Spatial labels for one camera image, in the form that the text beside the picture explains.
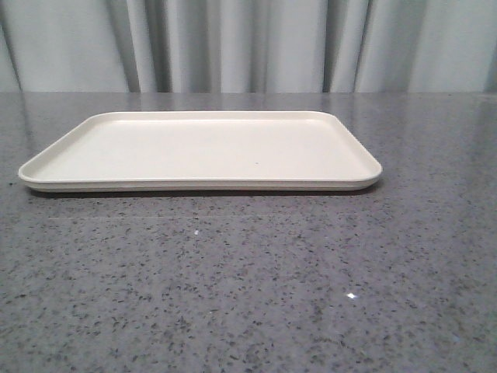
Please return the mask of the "cream rectangular plastic tray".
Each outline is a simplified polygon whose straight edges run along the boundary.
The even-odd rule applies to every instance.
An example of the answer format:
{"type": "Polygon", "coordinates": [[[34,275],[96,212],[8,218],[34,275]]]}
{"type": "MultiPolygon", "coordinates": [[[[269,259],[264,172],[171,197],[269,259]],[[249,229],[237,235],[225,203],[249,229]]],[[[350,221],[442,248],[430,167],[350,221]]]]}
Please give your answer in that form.
{"type": "Polygon", "coordinates": [[[318,111],[101,113],[23,164],[41,192],[362,190],[381,164],[318,111]]]}

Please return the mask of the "grey pleated curtain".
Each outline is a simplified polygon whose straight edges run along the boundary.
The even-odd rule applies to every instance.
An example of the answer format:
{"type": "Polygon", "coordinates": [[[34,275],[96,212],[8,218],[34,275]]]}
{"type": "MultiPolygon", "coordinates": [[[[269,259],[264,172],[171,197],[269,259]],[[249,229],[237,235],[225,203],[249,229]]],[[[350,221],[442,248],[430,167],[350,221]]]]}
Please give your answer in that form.
{"type": "Polygon", "coordinates": [[[494,1],[3,1],[4,92],[494,92],[494,1]]]}

